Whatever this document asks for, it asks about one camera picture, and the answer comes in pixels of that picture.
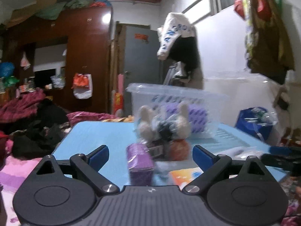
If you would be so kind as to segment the small purple tissue pack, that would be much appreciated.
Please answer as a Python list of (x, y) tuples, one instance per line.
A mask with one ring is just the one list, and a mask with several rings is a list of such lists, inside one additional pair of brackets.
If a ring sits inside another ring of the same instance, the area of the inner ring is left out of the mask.
[(126, 151), (131, 185), (150, 186), (155, 167), (148, 148), (141, 143), (132, 143)]

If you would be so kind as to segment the light blue folding table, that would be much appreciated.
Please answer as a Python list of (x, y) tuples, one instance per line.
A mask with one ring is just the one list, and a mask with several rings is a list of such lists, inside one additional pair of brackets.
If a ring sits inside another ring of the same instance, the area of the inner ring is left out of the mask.
[[(126, 148), (137, 141), (133, 123), (84, 121), (76, 124), (53, 152), (57, 160), (67, 160), (77, 153), (88, 154), (101, 145), (109, 148), (109, 161), (100, 174), (119, 188), (129, 184)], [(191, 147), (200, 144), (211, 153), (238, 147), (255, 147), (264, 153), (270, 146), (225, 124), (218, 126), (211, 139), (189, 139)]]

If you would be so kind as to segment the red yellow leaning bag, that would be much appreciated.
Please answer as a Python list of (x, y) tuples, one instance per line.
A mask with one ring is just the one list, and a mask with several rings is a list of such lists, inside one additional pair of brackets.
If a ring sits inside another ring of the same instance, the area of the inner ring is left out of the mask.
[(113, 99), (113, 114), (115, 116), (122, 116), (123, 114), (123, 95), (115, 92)]

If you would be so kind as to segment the blue bags pile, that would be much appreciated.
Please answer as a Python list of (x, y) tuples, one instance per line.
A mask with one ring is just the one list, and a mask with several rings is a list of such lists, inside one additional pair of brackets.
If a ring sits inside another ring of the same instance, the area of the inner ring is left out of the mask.
[(17, 79), (14, 75), (15, 66), (11, 62), (3, 62), (1, 63), (1, 79), (3, 79), (4, 86), (12, 87), (19, 83), (19, 79)]

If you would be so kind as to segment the orange white hanging bag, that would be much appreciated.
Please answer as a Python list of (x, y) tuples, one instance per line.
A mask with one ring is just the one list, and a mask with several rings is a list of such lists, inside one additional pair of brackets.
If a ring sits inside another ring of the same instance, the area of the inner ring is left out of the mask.
[(73, 94), (76, 99), (89, 99), (93, 94), (91, 74), (76, 73), (72, 84)]

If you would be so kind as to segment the olive hanging garment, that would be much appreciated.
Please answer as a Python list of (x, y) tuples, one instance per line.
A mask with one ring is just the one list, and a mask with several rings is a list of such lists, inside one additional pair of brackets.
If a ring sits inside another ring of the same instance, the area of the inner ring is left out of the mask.
[(251, 73), (283, 85), (286, 74), (295, 70), (293, 51), (281, 14), (274, 0), (250, 0), (251, 40), (247, 66)]

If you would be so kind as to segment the translucent white plastic basket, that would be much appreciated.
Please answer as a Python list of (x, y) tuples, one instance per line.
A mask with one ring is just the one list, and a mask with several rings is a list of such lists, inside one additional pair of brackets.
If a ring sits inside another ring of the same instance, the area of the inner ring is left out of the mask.
[(141, 121), (142, 106), (148, 106), (152, 117), (158, 121), (175, 121), (180, 115), (180, 105), (186, 104), (191, 137), (194, 139), (215, 136), (224, 106), (229, 100), (221, 93), (158, 84), (131, 83), (126, 91), (131, 94), (136, 130)]

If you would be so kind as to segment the white plush bunny toy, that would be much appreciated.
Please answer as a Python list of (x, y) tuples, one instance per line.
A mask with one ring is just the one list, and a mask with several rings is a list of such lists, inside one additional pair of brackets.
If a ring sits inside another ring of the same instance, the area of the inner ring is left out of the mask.
[(170, 117), (167, 117), (165, 112), (156, 115), (147, 105), (140, 107), (136, 133), (146, 143), (188, 138), (191, 135), (188, 105), (178, 104), (176, 112)]

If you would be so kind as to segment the magenta plaid blanket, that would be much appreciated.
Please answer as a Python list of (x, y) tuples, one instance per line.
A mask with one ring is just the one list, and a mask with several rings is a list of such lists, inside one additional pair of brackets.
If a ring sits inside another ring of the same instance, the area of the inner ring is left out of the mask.
[(1, 123), (16, 122), (37, 113), (38, 104), (45, 99), (42, 89), (36, 88), (34, 92), (21, 94), (3, 107), (1, 107)]

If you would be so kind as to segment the white black hanging jacket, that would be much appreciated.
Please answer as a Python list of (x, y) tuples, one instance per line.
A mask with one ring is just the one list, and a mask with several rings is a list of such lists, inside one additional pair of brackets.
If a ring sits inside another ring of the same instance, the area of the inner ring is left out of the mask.
[(199, 54), (194, 27), (183, 13), (170, 12), (164, 25), (157, 29), (160, 47), (157, 58), (184, 64), (186, 72), (199, 67)]

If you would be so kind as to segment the orange round object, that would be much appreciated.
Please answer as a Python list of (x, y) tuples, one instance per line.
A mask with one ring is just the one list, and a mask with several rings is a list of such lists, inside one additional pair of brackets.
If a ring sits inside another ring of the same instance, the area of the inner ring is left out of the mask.
[(167, 157), (171, 161), (187, 160), (190, 152), (189, 143), (185, 139), (170, 141), (167, 147)]

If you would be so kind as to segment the orange flat packet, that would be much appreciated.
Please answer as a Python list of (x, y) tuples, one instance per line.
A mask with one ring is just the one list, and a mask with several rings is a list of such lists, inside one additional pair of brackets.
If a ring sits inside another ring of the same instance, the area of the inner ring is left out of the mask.
[(168, 182), (170, 185), (177, 185), (182, 190), (202, 173), (203, 171), (199, 167), (173, 170), (169, 172)]

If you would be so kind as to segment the blue woven shopping bag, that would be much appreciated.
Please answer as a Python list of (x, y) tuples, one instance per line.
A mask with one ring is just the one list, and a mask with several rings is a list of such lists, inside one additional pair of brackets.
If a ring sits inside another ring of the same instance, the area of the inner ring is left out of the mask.
[(235, 128), (265, 142), (277, 123), (275, 114), (263, 107), (241, 110)]

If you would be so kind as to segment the dark red wooden wardrobe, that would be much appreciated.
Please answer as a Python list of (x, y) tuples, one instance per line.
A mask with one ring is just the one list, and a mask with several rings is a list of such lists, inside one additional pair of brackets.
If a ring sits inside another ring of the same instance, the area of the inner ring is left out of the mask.
[[(45, 93), (68, 111), (108, 112), (112, 13), (111, 7), (91, 7), (65, 10), (55, 21), (32, 16), (5, 30), (3, 61), (15, 65), (14, 73), (23, 82), (33, 72), (20, 67), (24, 53), (33, 63), (37, 48), (65, 44), (65, 87)], [(89, 99), (75, 98), (72, 84), (76, 73), (92, 76)]]

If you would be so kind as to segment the grey door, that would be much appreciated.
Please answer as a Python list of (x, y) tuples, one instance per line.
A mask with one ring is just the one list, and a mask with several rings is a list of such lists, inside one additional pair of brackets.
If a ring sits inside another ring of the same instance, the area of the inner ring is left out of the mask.
[(123, 59), (124, 88), (131, 83), (161, 83), (162, 67), (157, 58), (159, 47), (157, 32), (126, 26)]

